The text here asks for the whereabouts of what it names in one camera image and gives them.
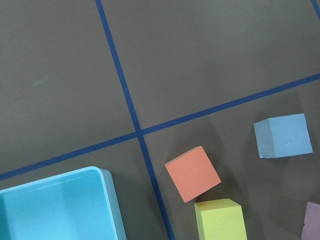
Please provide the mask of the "orange foam block near bin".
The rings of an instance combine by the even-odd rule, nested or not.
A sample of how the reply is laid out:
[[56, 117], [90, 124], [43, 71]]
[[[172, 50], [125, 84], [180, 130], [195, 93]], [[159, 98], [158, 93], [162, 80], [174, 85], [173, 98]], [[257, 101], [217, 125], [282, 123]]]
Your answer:
[[190, 149], [164, 166], [185, 203], [222, 182], [202, 146]]

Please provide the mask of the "light blue plastic bin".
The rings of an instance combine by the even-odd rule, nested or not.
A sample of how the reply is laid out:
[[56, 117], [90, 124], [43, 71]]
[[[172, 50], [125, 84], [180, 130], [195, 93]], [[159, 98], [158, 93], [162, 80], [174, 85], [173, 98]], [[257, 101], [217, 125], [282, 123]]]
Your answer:
[[108, 170], [89, 166], [0, 192], [2, 240], [125, 240]]

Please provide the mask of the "yellow foam block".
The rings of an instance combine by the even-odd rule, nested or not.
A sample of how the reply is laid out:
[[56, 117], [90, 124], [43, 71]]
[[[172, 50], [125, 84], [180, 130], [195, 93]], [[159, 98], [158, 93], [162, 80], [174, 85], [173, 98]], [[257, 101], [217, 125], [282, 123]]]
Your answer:
[[229, 198], [194, 204], [200, 240], [246, 240], [242, 206]]

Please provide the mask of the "light blue foam block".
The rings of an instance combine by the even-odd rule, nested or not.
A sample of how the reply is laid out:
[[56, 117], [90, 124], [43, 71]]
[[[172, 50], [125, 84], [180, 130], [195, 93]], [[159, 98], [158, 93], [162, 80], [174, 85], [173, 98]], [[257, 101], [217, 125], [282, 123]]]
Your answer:
[[303, 113], [264, 119], [253, 124], [258, 155], [274, 159], [313, 152]]

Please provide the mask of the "pink lilac foam block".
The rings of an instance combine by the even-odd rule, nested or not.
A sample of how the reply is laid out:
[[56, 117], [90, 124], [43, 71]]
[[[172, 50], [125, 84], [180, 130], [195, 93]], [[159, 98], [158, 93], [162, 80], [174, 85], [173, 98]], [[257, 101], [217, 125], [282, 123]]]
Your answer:
[[302, 240], [320, 239], [320, 205], [307, 202], [304, 216], [304, 225], [301, 233]]

